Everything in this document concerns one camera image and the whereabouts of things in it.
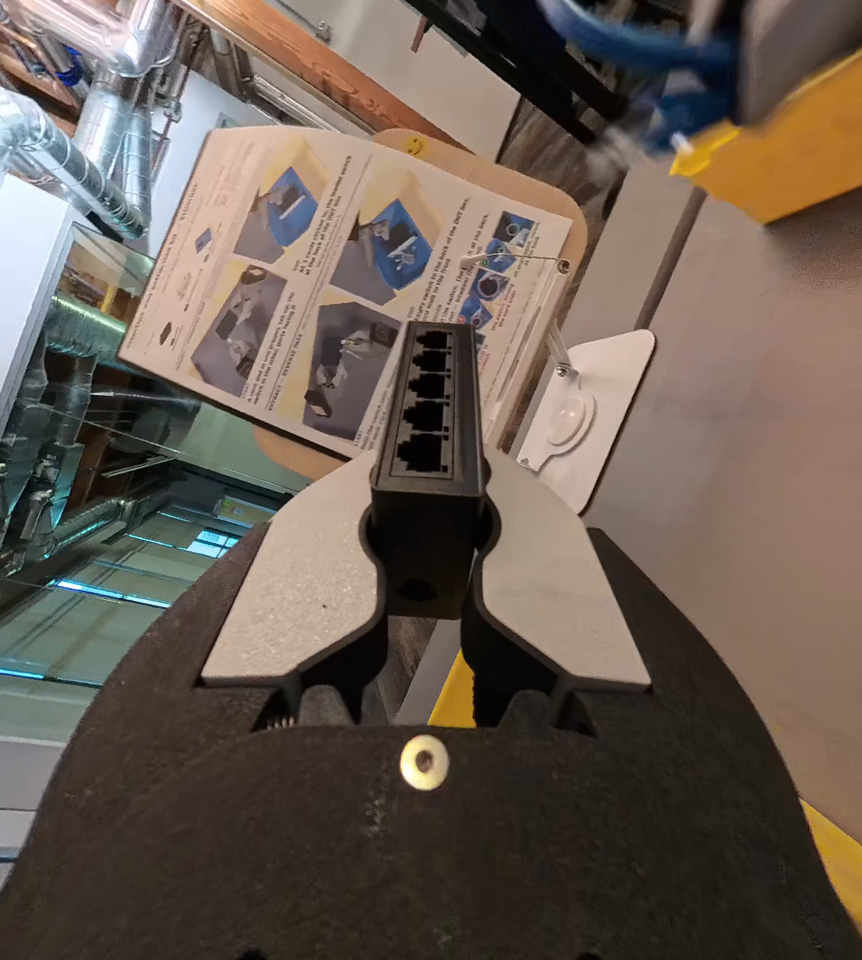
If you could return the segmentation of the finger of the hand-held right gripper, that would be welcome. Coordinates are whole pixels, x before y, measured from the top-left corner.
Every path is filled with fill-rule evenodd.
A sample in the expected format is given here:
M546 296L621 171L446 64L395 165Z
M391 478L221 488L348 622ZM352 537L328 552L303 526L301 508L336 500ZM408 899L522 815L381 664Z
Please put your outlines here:
M799 84L862 42L862 1L750 1L740 15L734 118L755 126Z

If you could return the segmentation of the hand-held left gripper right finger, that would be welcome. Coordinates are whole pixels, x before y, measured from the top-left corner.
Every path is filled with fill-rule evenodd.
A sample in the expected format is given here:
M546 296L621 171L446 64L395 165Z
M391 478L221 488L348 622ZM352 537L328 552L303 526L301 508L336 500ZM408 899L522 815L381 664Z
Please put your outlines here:
M543 695L553 723L583 693L643 693L652 679L578 515L520 463L486 452L488 534L461 612L472 716L497 726Z

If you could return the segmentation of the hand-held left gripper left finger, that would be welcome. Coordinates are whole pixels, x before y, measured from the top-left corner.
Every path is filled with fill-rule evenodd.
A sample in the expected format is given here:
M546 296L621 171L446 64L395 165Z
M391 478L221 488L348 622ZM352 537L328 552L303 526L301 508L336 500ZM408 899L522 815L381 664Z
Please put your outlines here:
M313 483L270 523L202 667L209 689L337 691L352 721L388 657L387 577L367 538L367 452Z

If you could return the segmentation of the yellow bin with divider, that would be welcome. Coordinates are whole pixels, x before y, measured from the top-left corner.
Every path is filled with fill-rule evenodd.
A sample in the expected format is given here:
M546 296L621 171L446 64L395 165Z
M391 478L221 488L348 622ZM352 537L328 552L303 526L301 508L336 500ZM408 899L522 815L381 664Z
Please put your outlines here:
M766 225L862 186L862 48L813 75L758 126L723 121L670 177Z

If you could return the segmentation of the black ethernet switch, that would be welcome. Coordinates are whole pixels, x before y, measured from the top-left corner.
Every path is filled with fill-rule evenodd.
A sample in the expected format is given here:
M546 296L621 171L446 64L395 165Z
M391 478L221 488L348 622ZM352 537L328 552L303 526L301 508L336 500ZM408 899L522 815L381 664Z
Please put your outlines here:
M387 614L458 619L489 478L472 326L408 323L370 477L366 535Z

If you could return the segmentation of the yellow plastic bin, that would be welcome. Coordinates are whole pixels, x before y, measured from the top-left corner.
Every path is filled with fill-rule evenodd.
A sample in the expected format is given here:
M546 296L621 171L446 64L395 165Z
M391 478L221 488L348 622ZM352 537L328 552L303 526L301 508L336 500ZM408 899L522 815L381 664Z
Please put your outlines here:
M432 726L471 728L473 673L457 654L440 694ZM831 884L862 937L862 846L807 802L800 805Z

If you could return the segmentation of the white stand base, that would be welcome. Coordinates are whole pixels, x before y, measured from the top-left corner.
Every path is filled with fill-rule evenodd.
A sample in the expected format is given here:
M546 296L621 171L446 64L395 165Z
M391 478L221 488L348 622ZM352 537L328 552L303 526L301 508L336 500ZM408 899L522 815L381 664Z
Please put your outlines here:
M572 511L586 512L651 364L649 330L566 346L553 328L550 359L512 456Z

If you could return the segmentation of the printed instruction sheet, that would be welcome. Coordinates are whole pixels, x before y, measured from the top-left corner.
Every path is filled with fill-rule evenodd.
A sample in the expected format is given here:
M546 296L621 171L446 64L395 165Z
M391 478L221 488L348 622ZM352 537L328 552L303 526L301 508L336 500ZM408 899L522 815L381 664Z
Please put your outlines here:
M459 323L496 445L571 225L371 139L216 129L119 357L345 460L377 441L408 323Z

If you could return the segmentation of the wooden beam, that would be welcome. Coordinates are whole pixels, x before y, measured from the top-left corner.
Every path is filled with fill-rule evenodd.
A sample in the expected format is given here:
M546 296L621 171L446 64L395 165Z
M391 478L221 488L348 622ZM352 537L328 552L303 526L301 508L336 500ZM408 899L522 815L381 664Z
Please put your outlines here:
M177 6L329 102L370 134L411 130L468 152L416 110L263 1L178 1Z

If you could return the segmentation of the silver ventilation ducts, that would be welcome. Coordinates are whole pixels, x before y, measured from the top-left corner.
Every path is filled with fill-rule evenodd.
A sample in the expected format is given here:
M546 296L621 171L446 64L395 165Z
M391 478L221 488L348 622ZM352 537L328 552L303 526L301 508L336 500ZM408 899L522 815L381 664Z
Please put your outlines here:
M41 173L83 214L125 239L151 222L151 114L156 76L175 58L173 2L0 2L0 21L65 61L55 77L86 85L74 137L34 99L0 85L0 190L5 176Z

